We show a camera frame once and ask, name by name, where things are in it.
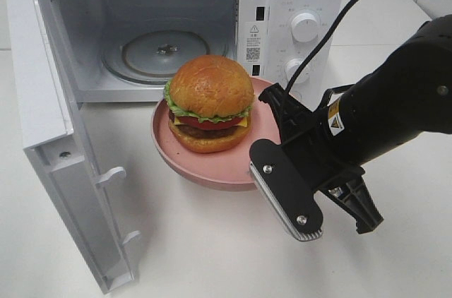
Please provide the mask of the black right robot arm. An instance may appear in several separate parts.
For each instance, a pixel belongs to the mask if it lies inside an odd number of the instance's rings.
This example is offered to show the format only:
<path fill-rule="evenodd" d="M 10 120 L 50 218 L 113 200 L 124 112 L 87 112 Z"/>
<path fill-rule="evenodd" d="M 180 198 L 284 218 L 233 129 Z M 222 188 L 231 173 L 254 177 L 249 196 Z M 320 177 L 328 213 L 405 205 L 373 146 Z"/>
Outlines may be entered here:
<path fill-rule="evenodd" d="M 255 141 L 250 170 L 287 232 L 301 242 L 322 235 L 316 192 L 351 215 L 358 233 L 371 232 L 383 218 L 363 164 L 424 131 L 451 132 L 451 17 L 423 24 L 355 84 L 326 90 L 314 111 L 278 84 L 259 100 L 270 107 L 280 142 Z"/>

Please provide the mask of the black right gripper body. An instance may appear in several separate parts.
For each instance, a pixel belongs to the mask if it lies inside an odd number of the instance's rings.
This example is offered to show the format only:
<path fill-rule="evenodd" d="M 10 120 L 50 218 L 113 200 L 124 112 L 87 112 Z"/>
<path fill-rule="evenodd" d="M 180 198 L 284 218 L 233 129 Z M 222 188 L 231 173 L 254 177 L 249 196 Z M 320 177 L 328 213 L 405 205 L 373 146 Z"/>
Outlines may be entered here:
<path fill-rule="evenodd" d="M 317 109 L 310 110 L 311 126 L 282 143 L 286 156 L 313 192 L 332 189 L 364 174 L 363 168 L 345 161 L 330 146 L 333 135 L 328 127 L 328 102 L 332 95 L 340 95 L 350 88 L 343 85 L 327 89 Z"/>

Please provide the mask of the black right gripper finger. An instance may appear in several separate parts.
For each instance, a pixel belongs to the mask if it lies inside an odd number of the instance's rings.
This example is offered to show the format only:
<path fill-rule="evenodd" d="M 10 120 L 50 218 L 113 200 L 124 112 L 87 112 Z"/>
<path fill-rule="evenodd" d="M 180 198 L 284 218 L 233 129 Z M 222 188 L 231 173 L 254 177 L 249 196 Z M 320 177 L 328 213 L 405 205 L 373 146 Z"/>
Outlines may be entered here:
<path fill-rule="evenodd" d="M 311 111 L 287 94 L 279 83 L 265 88 L 258 100 L 270 107 L 279 130 L 281 143 L 295 138 L 311 126 Z"/>
<path fill-rule="evenodd" d="M 362 176 L 326 189 L 324 194 L 355 219 L 358 234 L 373 232 L 383 222 Z"/>

